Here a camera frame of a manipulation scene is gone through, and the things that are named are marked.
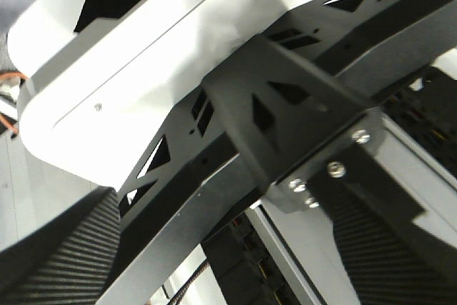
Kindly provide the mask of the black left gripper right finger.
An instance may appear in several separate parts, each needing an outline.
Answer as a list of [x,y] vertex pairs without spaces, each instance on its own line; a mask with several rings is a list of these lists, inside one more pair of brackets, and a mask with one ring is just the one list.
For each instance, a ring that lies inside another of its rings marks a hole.
[[361,304],[455,304],[456,287],[360,201],[331,207],[333,237]]

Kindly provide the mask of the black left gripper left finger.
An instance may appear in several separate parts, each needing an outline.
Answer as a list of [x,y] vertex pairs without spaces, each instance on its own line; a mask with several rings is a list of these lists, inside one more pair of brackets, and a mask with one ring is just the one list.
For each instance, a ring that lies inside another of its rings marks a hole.
[[1,303],[95,304],[120,234],[116,191],[98,187],[1,251]]

